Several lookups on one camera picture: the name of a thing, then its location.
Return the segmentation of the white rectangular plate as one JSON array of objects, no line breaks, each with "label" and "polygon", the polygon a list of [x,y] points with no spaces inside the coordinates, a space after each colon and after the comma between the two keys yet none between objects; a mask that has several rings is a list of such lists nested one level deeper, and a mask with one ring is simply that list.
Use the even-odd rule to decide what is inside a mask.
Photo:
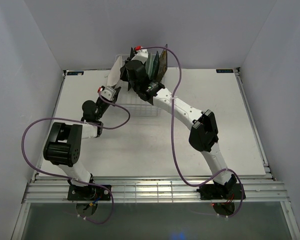
[{"label": "white rectangular plate", "polygon": [[107,76],[107,85],[113,89],[117,89],[121,86],[121,68],[124,65],[122,55],[118,55],[114,65],[112,66],[108,76]]}]

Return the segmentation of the black floral plate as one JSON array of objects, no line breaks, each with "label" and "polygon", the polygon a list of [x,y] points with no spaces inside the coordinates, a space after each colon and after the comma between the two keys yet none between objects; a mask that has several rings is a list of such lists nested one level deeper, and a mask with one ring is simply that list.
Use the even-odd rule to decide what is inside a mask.
[{"label": "black floral plate", "polygon": [[135,56],[135,49],[131,48],[130,49],[130,54],[129,54],[129,58],[132,59]]}]

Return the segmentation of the cream square flower plate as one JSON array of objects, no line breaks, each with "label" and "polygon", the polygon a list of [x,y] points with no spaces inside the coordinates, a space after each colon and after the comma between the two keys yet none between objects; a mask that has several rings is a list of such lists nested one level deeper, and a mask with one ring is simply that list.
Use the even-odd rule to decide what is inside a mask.
[{"label": "cream square flower plate", "polygon": [[168,68],[168,51],[166,50],[167,47],[168,47],[168,45],[166,44],[159,56],[159,69],[158,69],[158,73],[156,76],[157,82],[162,81],[162,79],[164,78],[164,75],[167,71],[167,68]]}]

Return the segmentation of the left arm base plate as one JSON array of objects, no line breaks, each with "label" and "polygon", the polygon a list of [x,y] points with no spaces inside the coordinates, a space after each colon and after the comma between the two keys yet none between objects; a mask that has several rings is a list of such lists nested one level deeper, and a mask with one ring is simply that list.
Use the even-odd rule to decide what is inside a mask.
[{"label": "left arm base plate", "polygon": [[104,185],[105,188],[100,186],[76,186],[70,185],[68,189],[67,200],[68,201],[94,201],[94,200],[101,200],[101,201],[109,201],[110,197],[110,190],[112,188],[111,185]]}]

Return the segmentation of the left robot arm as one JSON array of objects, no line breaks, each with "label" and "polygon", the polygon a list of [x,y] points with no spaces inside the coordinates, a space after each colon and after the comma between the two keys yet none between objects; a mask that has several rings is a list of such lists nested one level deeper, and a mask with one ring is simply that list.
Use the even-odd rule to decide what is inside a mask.
[{"label": "left robot arm", "polygon": [[55,121],[43,149],[43,158],[62,169],[70,178],[69,183],[79,187],[78,193],[85,200],[90,200],[96,195],[96,187],[90,184],[92,174],[79,160],[81,143],[83,139],[101,136],[104,124],[100,119],[110,103],[116,103],[120,90],[120,87],[101,86],[98,89],[100,96],[96,101],[85,101],[81,107],[81,121],[86,124]]}]

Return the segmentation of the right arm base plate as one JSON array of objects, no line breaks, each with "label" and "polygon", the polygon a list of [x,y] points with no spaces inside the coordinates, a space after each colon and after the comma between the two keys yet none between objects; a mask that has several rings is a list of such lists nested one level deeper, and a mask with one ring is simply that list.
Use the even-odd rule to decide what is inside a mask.
[{"label": "right arm base plate", "polygon": [[242,191],[239,183],[235,183],[232,187],[224,185],[205,184],[196,189],[200,194],[201,200],[243,200],[246,199],[246,194]]}]

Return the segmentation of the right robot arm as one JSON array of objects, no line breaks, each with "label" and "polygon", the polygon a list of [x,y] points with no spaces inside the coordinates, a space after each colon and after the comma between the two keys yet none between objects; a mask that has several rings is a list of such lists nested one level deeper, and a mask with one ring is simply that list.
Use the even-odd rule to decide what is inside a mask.
[{"label": "right robot arm", "polygon": [[218,127],[215,114],[211,110],[201,111],[175,97],[162,83],[151,81],[145,64],[139,60],[126,60],[120,69],[120,78],[133,89],[145,102],[171,114],[171,119],[178,119],[190,131],[189,144],[202,154],[212,176],[203,183],[187,183],[197,187],[205,199],[244,199],[245,193],[241,181],[234,171],[227,167],[221,154]]}]

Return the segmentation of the teal square plate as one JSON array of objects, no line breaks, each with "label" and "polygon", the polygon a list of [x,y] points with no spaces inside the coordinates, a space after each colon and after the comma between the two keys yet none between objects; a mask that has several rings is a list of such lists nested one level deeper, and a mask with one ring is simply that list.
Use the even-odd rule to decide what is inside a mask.
[{"label": "teal square plate", "polygon": [[152,65],[152,72],[151,75],[149,76],[150,80],[153,80],[156,77],[156,74],[159,71],[159,66],[160,66],[160,56],[159,56],[159,52],[157,51],[155,54],[153,54],[153,65]]}]

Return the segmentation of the mint green round flower plate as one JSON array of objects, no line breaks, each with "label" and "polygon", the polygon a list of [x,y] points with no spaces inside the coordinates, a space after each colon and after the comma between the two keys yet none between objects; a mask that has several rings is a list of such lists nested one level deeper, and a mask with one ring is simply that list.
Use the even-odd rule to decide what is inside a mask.
[{"label": "mint green round flower plate", "polygon": [[151,52],[148,52],[148,58],[145,63],[145,69],[148,76],[150,76],[152,73],[153,63],[154,63],[153,54]]}]

